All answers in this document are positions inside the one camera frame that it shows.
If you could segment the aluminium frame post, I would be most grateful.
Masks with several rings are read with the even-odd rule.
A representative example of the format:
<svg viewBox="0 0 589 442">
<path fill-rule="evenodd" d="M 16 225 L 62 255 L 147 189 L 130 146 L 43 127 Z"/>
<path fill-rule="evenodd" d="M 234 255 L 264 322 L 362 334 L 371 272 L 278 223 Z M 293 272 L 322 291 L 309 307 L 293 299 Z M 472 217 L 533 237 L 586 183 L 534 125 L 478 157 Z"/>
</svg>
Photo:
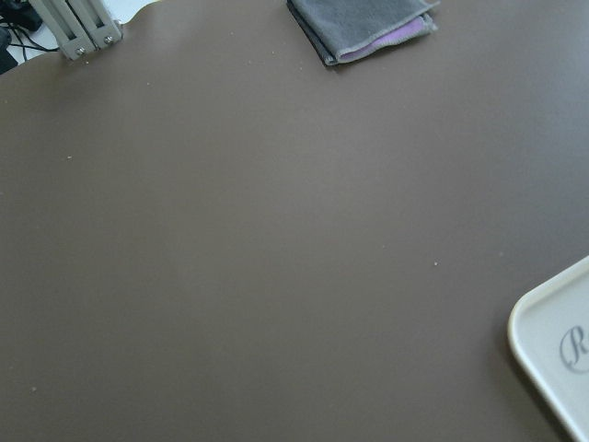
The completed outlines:
<svg viewBox="0 0 589 442">
<path fill-rule="evenodd" d="M 123 38 L 121 22 L 101 0 L 30 0 L 69 60 L 109 48 Z"/>
</svg>

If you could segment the beige rabbit tray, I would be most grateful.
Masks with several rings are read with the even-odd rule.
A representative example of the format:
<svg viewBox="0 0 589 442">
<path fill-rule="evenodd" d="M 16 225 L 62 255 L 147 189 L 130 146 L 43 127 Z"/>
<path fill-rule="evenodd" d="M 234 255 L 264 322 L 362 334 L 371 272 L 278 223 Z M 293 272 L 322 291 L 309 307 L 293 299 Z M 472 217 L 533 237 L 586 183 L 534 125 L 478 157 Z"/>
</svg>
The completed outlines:
<svg viewBox="0 0 589 442">
<path fill-rule="evenodd" d="M 528 291 L 507 326 L 510 348 L 575 441 L 588 439 L 588 259 Z"/>
</svg>

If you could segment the grey folded cloth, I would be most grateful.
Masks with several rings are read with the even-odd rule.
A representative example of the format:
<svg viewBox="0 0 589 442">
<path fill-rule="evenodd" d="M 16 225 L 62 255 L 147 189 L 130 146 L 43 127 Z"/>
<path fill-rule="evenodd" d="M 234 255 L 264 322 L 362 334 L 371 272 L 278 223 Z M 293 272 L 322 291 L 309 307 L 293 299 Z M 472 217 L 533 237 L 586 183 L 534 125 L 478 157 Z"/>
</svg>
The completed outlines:
<svg viewBox="0 0 589 442">
<path fill-rule="evenodd" d="M 327 67 L 362 60 L 437 30 L 431 17 L 437 1 L 294 0 L 286 5 Z"/>
</svg>

